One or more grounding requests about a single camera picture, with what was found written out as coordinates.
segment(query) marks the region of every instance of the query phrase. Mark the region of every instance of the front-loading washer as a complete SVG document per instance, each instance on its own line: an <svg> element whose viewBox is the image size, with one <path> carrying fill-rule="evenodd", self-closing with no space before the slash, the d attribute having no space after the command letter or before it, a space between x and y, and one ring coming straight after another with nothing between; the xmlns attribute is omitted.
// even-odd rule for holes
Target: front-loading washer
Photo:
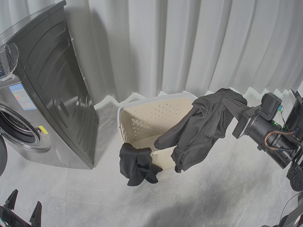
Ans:
<svg viewBox="0 0 303 227"><path fill-rule="evenodd" d="M92 169L99 119L75 57L64 5L32 14L0 35L0 137L27 160ZM3 59L3 50L9 55L14 46L15 68Z"/></svg>

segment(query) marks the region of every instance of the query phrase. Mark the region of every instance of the blue label sticker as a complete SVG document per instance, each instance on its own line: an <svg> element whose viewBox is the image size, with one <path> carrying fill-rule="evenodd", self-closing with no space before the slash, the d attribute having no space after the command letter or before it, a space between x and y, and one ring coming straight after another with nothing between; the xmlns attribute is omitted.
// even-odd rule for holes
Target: blue label sticker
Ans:
<svg viewBox="0 0 303 227"><path fill-rule="evenodd" d="M24 110L37 109L30 97L27 95L21 83L10 86L9 89Z"/></svg>

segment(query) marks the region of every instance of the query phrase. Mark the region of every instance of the black cloth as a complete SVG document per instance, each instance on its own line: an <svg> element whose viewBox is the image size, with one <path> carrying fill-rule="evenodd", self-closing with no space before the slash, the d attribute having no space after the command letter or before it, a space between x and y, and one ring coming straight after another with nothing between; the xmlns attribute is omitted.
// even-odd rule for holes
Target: black cloth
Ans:
<svg viewBox="0 0 303 227"><path fill-rule="evenodd" d="M177 145L171 155L177 173L203 161L218 138L225 137L233 115L221 102L222 97L247 105L241 94L222 88L196 99L188 114L155 141L157 149Z"/></svg>
<svg viewBox="0 0 303 227"><path fill-rule="evenodd" d="M124 143L120 149L120 172L129 179L128 186L138 186L146 179L149 183L157 183L156 177L162 168L152 164L148 148L136 149L129 143Z"/></svg>

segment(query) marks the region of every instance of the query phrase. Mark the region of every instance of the wire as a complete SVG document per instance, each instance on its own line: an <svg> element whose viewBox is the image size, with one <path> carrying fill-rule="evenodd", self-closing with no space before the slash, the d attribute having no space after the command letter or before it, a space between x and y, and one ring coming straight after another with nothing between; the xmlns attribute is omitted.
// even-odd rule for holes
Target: wire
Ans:
<svg viewBox="0 0 303 227"><path fill-rule="evenodd" d="M290 200L292 200L292 198L293 198L293 197L295 197L295 196L297 196L297 195L299 195L299 194L301 194L301 193L302 193L302 192L299 192L299 193L297 193L296 195L292 196L292 197L291 197L291 199L289 199L289 200L287 201L286 205L288 204L288 202L289 202ZM283 210L282 210L282 213L281 213L281 217L280 217L279 222L280 222L280 221L281 221L281 219L282 219L282 214L283 214L283 211L284 211L284 209L285 209L286 205L284 206L284 208L283 208Z"/></svg>
<svg viewBox="0 0 303 227"><path fill-rule="evenodd" d="M270 148L270 149L274 148L274 150L278 150L279 148L277 148L277 147L268 146L268 144L267 144L268 137L269 137L271 134L289 135L289 134L293 134L293 133L294 133L294 131L290 131L290 132L285 132L285 131L271 131L271 132L269 132L269 133L265 136L265 138L264 138L264 144L265 144L268 148Z"/></svg>
<svg viewBox="0 0 303 227"><path fill-rule="evenodd" d="M280 112L281 112L281 117L282 117L282 119L283 119L283 122L284 122L284 124L285 124L285 120L284 120L283 115L282 115L283 110L281 110Z"/></svg>

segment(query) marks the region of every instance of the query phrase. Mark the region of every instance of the laundry basket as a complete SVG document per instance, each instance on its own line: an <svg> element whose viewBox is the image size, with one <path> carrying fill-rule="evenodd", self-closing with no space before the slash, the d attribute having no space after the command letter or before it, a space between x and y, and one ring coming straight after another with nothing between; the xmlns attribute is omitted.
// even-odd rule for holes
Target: laundry basket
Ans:
<svg viewBox="0 0 303 227"><path fill-rule="evenodd" d="M162 169L174 167L171 154L175 146L158 150L154 142L191 110L194 100L190 93L176 93L121 106L118 129L123 143L130 143L136 149L150 147L153 164Z"/></svg>

